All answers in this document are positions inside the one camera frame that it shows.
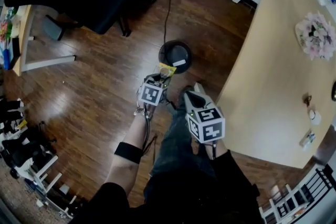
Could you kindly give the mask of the yellow snack packet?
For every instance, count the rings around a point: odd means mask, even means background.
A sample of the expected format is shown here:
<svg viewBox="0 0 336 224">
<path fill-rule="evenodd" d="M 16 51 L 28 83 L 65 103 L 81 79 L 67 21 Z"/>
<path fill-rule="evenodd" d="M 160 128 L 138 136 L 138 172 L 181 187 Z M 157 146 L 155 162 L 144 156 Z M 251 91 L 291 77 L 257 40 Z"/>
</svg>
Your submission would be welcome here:
<svg viewBox="0 0 336 224">
<path fill-rule="evenodd" d="M 159 63 L 159 70 L 160 70 L 160 76 L 162 78 L 168 78 L 168 77 L 171 77 L 172 75 L 174 75 L 174 73 L 176 71 L 176 67 L 169 66 L 169 65 L 166 65 L 166 64 L 160 62 Z"/>
</svg>

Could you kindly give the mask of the pile of colourful desk clutter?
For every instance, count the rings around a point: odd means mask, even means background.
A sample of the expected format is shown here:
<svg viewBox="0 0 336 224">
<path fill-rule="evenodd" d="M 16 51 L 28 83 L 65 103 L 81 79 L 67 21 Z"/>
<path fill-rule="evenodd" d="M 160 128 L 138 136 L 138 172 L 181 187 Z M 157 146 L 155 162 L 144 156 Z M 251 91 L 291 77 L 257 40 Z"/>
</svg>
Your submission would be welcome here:
<svg viewBox="0 0 336 224">
<path fill-rule="evenodd" d="M 10 7 L 0 20 L 0 64 L 5 70 L 11 70 L 14 62 L 19 57 L 18 39 L 12 37 L 12 19 L 17 13 L 17 8 Z"/>
</svg>

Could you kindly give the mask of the person's right forearm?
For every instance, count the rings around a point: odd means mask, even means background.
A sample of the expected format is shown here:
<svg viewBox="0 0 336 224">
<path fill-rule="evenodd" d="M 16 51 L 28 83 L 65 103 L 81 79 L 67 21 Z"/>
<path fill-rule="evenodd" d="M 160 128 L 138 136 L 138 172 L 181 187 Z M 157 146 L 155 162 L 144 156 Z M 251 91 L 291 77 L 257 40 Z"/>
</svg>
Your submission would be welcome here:
<svg viewBox="0 0 336 224">
<path fill-rule="evenodd" d="M 214 160 L 227 152 L 224 141 L 222 139 L 204 143 L 209 159 Z"/>
</svg>

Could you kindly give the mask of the pink flowers in white pot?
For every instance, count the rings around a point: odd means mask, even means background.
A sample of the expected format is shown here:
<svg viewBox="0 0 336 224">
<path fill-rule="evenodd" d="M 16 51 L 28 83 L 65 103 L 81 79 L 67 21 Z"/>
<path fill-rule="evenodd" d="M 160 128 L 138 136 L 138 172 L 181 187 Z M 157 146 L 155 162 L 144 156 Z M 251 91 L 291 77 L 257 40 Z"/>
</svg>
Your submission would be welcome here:
<svg viewBox="0 0 336 224">
<path fill-rule="evenodd" d="M 295 25 L 298 43 L 311 60 L 329 61 L 336 52 L 336 29 L 323 14 L 308 13 Z"/>
</svg>

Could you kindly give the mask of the beige wooden table edge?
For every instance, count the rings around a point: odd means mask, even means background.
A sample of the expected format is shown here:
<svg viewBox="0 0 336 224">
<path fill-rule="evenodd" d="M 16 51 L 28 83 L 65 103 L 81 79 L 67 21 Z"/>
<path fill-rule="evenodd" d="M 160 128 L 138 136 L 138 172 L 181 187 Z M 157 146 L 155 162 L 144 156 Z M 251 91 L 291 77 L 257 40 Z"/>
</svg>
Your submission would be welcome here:
<svg viewBox="0 0 336 224">
<path fill-rule="evenodd" d="M 336 59 L 311 60 L 301 49 L 295 25 L 309 12 L 333 22 L 318 0 L 260 0 L 244 44 L 217 100 L 225 119 L 226 146 L 264 161 L 303 168 L 336 114 L 331 100 Z M 302 101 L 312 95 L 310 106 Z M 309 110 L 321 115 L 312 125 Z M 311 130 L 316 139 L 303 151 Z"/>
</svg>

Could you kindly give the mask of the white tissue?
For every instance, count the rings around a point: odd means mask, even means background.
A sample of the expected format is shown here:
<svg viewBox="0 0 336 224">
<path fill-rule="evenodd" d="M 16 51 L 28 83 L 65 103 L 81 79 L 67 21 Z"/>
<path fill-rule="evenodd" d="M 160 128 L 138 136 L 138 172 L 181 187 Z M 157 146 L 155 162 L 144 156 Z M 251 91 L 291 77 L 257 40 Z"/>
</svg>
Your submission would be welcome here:
<svg viewBox="0 0 336 224">
<path fill-rule="evenodd" d="M 321 123 L 321 115 L 316 110 L 309 110 L 309 119 L 312 125 L 319 125 Z"/>
</svg>

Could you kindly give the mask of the white shelf rack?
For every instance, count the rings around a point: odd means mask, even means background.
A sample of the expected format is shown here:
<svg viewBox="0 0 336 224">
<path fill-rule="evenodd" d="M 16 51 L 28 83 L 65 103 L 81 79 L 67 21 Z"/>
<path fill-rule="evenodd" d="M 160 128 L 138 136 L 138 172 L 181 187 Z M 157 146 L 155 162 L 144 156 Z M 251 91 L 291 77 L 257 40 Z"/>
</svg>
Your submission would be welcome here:
<svg viewBox="0 0 336 224">
<path fill-rule="evenodd" d="M 312 184 L 298 185 L 294 189 L 287 184 L 286 190 L 284 195 L 277 193 L 269 200 L 269 209 L 259 208 L 265 224 L 294 224 L 308 211 L 317 194 L 317 188 Z"/>
</svg>

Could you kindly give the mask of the black round trash bin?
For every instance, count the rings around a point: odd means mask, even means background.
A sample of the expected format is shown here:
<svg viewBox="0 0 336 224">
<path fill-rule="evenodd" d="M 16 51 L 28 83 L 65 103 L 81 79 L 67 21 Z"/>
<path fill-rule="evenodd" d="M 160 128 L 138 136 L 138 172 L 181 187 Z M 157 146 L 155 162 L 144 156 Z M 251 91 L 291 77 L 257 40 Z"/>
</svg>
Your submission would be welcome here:
<svg viewBox="0 0 336 224">
<path fill-rule="evenodd" d="M 186 64 L 176 67 L 175 74 L 182 74 L 192 65 L 193 54 L 190 47 L 183 41 L 171 40 L 166 42 L 159 51 L 159 62 L 173 66 L 179 60 L 186 60 Z"/>
</svg>

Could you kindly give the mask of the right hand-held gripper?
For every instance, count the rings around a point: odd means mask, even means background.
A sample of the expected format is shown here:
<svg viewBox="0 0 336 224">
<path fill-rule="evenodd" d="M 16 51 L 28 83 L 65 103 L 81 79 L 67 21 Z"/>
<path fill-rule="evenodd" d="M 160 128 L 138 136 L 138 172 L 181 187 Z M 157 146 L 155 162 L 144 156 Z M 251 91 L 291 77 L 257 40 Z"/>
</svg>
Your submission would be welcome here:
<svg viewBox="0 0 336 224">
<path fill-rule="evenodd" d="M 197 91 L 183 95 L 190 133 L 202 144 L 225 137 L 225 118 L 213 100 Z"/>
</svg>

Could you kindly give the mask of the small milk carton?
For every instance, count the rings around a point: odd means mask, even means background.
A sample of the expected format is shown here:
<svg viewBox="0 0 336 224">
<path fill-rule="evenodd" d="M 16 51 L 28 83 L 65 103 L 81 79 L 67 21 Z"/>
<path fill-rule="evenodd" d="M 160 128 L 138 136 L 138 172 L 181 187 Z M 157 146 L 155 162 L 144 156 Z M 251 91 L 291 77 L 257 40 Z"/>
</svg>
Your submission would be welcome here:
<svg viewBox="0 0 336 224">
<path fill-rule="evenodd" d="M 309 130 L 299 143 L 302 150 L 303 151 L 308 150 L 315 139 L 316 139 L 315 133 Z"/>
</svg>

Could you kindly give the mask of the person's left forearm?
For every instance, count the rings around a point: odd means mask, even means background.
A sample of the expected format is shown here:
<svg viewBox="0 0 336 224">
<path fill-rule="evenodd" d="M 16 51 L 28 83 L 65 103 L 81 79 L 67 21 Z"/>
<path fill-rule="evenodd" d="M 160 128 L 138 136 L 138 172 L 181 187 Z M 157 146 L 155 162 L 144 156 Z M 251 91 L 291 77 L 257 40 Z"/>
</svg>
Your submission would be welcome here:
<svg viewBox="0 0 336 224">
<path fill-rule="evenodd" d="M 146 135 L 146 118 L 142 114 L 137 114 L 127 131 L 123 142 L 142 149 Z M 128 159 L 114 155 L 110 171 L 105 180 L 105 183 L 115 183 L 122 187 L 128 196 L 131 192 L 136 176 L 138 174 L 139 164 L 136 164 Z"/>
</svg>

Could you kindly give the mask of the black stair railing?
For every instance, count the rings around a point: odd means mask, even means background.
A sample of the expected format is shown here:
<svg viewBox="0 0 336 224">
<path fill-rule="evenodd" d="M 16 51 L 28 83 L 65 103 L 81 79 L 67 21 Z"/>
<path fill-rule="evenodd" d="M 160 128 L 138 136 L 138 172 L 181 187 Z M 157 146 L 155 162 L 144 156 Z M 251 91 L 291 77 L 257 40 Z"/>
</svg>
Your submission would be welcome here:
<svg viewBox="0 0 336 224">
<path fill-rule="evenodd" d="M 333 169 L 329 164 L 326 164 L 324 168 L 316 168 L 316 172 L 328 189 L 333 188 L 336 191 L 336 180 L 332 176 Z"/>
</svg>

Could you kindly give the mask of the person's black top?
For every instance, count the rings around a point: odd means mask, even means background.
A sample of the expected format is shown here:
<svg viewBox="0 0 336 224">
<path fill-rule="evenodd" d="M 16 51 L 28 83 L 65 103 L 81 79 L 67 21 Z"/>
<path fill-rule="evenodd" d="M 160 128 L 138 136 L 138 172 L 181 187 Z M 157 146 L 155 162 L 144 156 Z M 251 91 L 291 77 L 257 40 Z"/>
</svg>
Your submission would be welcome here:
<svg viewBox="0 0 336 224">
<path fill-rule="evenodd" d="M 134 208 L 121 186 L 105 183 L 69 224 L 264 224 L 256 190 L 231 153 L 208 163 L 214 177 L 190 169 L 152 176 Z"/>
</svg>

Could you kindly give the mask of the small white-legged desk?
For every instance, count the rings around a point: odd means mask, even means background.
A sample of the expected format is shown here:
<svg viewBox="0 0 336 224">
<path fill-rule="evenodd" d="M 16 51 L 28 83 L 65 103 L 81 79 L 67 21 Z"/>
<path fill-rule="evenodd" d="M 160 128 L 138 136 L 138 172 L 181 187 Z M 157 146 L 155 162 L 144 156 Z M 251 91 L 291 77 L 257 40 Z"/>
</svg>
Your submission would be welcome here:
<svg viewBox="0 0 336 224">
<path fill-rule="evenodd" d="M 2 11 L 0 12 L 0 20 L 4 18 L 5 12 L 9 8 L 3 6 Z M 73 62 L 76 59 L 75 55 L 57 57 L 54 59 L 46 59 L 40 61 L 27 61 L 27 50 L 28 50 L 28 42 L 35 40 L 34 36 L 30 35 L 30 30 L 34 18 L 35 7 L 32 5 L 21 6 L 17 9 L 17 13 L 12 19 L 13 30 L 12 37 L 18 39 L 18 51 L 19 57 L 14 62 L 13 70 L 18 76 L 22 74 L 22 72 L 33 70 L 41 67 L 48 67 L 52 65 L 57 65 L 61 63 Z"/>
</svg>

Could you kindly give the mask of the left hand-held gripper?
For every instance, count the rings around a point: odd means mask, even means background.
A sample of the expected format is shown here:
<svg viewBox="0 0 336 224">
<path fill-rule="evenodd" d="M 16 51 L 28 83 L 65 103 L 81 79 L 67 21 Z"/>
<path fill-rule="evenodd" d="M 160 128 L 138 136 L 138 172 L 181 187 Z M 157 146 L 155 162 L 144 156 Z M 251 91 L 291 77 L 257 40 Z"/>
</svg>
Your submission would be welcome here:
<svg viewBox="0 0 336 224">
<path fill-rule="evenodd" d="M 164 81 L 159 81 L 159 73 L 153 73 L 146 76 L 146 80 L 142 83 L 138 90 L 137 102 L 152 106 L 158 106 L 159 103 L 166 102 L 167 90 L 171 79 L 172 77 L 166 77 Z"/>
</svg>

